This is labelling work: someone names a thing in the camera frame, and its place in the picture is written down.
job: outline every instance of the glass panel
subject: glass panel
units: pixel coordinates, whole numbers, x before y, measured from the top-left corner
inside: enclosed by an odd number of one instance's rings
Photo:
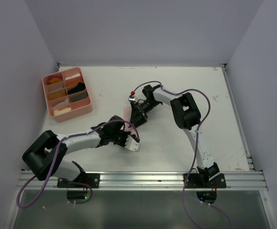
[[[23,202],[37,191],[24,192]],[[208,229],[228,228],[227,218],[218,210],[201,205],[195,192],[187,192],[192,217]],[[258,191],[218,191],[215,205],[228,213],[234,229],[268,229]],[[67,204],[66,191],[47,190],[27,209],[20,209],[15,229],[195,229],[187,218],[179,191],[100,191],[90,202]]]

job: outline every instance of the yellow food item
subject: yellow food item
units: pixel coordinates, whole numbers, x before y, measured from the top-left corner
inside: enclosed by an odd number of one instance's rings
[[[59,78],[52,78],[51,80],[48,80],[48,84],[53,84],[53,83],[57,83],[62,81],[63,79],[59,79]]]
[[[62,115],[62,114],[65,114],[67,112],[70,112],[72,109],[70,107],[67,107],[67,108],[64,108],[62,110],[54,110],[53,111],[53,115],[54,116],[58,116],[58,115]]]
[[[66,91],[65,90],[48,94],[48,100],[54,100],[54,99],[57,99],[57,98],[60,98],[60,97],[63,97],[63,96],[66,96]]]

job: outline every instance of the white wall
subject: white wall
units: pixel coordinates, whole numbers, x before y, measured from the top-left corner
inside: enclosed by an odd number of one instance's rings
[[[0,0],[0,229],[21,171],[21,155],[45,114],[41,77],[55,63],[23,0]]]
[[[228,77],[277,217],[277,0],[261,5],[228,64]]]
[[[26,0],[57,62],[227,63],[263,0]]]

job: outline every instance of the pink plastic tray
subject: pink plastic tray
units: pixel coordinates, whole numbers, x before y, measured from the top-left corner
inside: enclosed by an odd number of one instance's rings
[[[78,74],[77,77],[66,80],[66,78],[74,76],[76,74]],[[48,84],[48,77],[62,78],[63,81],[53,83],[53,84]],[[77,85],[77,82],[79,81],[85,84],[85,90],[74,94],[67,94],[67,91],[74,88]],[[42,83],[43,83],[43,89],[44,89],[44,95],[45,95],[48,114],[57,122],[62,122],[70,118],[84,115],[93,110],[91,99],[90,99],[90,93],[88,92],[88,87],[83,80],[80,68],[76,67],[62,72],[47,75],[43,77]],[[59,92],[62,94],[65,93],[65,96],[53,99],[52,95],[56,92]],[[78,100],[76,102],[72,102],[72,98],[74,96],[77,96],[83,93],[88,93],[88,97],[82,100]],[[65,101],[66,99],[68,99],[68,102],[66,104],[57,106],[59,103]],[[54,110],[61,111],[65,108],[71,108],[71,111],[64,114],[56,115],[56,116],[53,114]]]

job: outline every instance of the white table surface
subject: white table surface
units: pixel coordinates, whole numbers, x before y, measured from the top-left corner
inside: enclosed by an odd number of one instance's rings
[[[60,71],[70,67],[61,67]],[[246,154],[238,131],[232,104],[221,68],[212,67],[81,67],[90,92],[93,111],[61,123],[46,115],[43,131],[55,134],[78,133],[113,115],[123,117],[129,106],[128,96],[144,82],[159,80],[174,92],[187,88],[203,91],[211,101],[211,113],[202,125],[207,146],[221,171],[249,171]],[[207,102],[192,93],[204,116]],[[141,138],[139,152],[110,144],[96,149],[84,149],[66,155],[86,171],[184,171],[193,160],[193,150],[187,136],[173,119],[171,108],[158,105],[148,113],[148,122],[138,128]]]

